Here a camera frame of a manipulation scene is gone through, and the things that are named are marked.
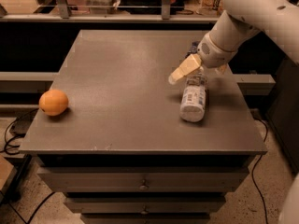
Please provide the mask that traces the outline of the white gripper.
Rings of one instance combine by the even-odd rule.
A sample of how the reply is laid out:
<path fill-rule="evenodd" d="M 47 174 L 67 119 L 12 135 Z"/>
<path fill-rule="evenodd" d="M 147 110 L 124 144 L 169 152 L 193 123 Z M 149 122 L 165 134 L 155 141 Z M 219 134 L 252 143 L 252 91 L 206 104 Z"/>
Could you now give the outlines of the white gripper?
<path fill-rule="evenodd" d="M 235 51 L 225 51 L 219 48 L 211 40 L 210 35 L 205 34 L 197 46 L 197 54 L 189 55 L 176 70 L 171 73 L 168 82 L 171 85 L 175 85 L 186 76 L 198 73 L 203 69 L 202 64 L 206 68 L 216 68 L 216 73 L 223 75 L 227 69 L 227 63 L 231 61 L 235 55 Z"/>

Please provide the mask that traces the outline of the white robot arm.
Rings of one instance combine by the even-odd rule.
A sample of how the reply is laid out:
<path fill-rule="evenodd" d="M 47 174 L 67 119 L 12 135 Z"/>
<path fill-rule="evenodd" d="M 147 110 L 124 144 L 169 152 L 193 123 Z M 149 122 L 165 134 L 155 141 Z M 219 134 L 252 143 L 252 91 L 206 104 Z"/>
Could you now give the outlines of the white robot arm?
<path fill-rule="evenodd" d="M 218 68 L 230 62 L 239 47 L 260 32 L 265 33 L 294 62 L 299 63 L 299 7 L 289 0 L 222 0 L 223 12 L 204 35 L 197 51 L 171 73 L 178 83 L 202 68 Z"/>

